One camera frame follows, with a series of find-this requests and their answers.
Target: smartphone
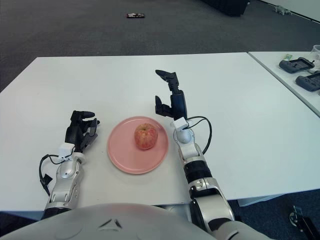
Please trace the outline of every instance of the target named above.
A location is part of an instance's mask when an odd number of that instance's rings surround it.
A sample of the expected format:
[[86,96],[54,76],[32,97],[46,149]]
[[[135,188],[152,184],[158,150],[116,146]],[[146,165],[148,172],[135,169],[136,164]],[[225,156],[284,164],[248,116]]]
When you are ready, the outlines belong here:
[[128,19],[136,19],[136,18],[144,19],[145,14],[144,13],[127,13],[126,17]]

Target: floor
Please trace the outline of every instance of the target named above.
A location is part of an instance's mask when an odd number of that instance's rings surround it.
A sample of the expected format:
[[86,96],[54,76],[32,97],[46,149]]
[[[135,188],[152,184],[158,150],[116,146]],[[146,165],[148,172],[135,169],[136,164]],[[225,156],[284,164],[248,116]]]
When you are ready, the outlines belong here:
[[[258,0],[241,17],[200,0],[1,0],[0,91],[36,57],[309,51],[318,44],[320,24],[272,10]],[[126,13],[146,17],[127,19]],[[319,203],[320,190],[314,190],[230,205],[273,239],[304,240],[288,215],[298,205],[320,230]],[[0,236],[32,222],[0,213]]]

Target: black cable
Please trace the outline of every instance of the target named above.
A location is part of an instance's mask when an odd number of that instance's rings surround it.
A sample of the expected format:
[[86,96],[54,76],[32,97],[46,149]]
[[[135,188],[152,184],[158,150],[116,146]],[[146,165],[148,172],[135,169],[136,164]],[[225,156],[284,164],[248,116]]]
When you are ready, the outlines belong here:
[[[71,154],[70,155],[67,155],[65,156],[64,158],[67,158],[67,157],[70,157],[72,155],[72,153],[74,152],[74,149],[72,149],[71,151]],[[47,154],[45,156],[43,156],[40,160],[40,164],[39,164],[39,178],[40,178],[40,183],[43,187],[43,189],[45,190],[46,194],[48,194],[48,196],[50,196],[50,192],[49,192],[49,189],[48,189],[48,183],[52,180],[51,177],[49,177],[48,175],[45,175],[44,177],[42,176],[42,172],[41,172],[41,166],[42,166],[42,163],[44,162],[44,160],[46,160],[47,158],[50,159],[51,163],[53,163],[54,165],[59,165],[59,164],[62,164],[63,162],[65,162],[66,160],[63,160],[61,162],[54,162],[52,160],[51,157],[56,157],[58,158],[59,156],[58,155],[55,155],[55,154]]]
[[206,118],[205,116],[192,116],[192,117],[187,118],[186,120],[191,120],[191,119],[201,119],[201,120],[198,121],[196,124],[194,124],[194,125],[192,125],[192,126],[189,126],[189,123],[188,123],[188,126],[187,126],[186,128],[184,128],[184,129],[193,128],[194,126],[196,126],[197,124],[199,124],[199,123],[200,123],[201,121],[203,121],[203,120],[206,120],[206,121],[208,122],[208,124],[209,124],[209,131],[210,131],[210,133],[209,133],[208,142],[207,142],[205,148],[204,148],[203,151],[202,151],[202,154],[204,155],[204,154],[207,152],[207,150],[208,150],[208,148],[209,148],[209,146],[210,146],[210,143],[211,143],[211,138],[212,138],[212,126],[211,126],[211,123],[210,123],[210,121],[208,120],[208,118]]

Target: red apple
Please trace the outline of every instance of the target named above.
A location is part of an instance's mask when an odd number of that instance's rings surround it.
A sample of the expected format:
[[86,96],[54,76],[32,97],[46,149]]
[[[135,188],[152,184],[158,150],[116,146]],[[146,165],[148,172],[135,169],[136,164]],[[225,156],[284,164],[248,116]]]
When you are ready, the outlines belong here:
[[158,130],[150,123],[143,123],[136,127],[134,140],[138,148],[147,150],[156,145]]

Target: white table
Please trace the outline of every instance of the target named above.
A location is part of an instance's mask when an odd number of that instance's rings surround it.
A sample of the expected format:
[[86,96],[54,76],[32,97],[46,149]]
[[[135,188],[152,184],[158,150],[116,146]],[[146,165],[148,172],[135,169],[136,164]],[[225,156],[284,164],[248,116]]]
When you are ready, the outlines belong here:
[[253,51],[249,54],[320,117],[320,90],[310,92],[296,84],[298,76],[308,76],[311,73],[303,71],[291,74],[279,68],[279,63],[286,54],[291,54],[292,60],[305,57],[312,61],[309,51]]
[[[228,200],[320,188],[319,118],[247,53],[38,57],[0,93],[0,211],[44,209],[39,161],[57,153],[73,110],[101,121],[84,152],[79,207],[189,202],[172,119],[155,114],[155,95],[170,103],[155,69],[176,71],[188,116],[210,119],[205,157]],[[156,119],[169,136],[166,159],[147,174],[126,174],[107,155],[111,130],[131,116]],[[208,126],[194,131],[203,148]],[[56,167],[47,162],[45,172],[54,177]]]

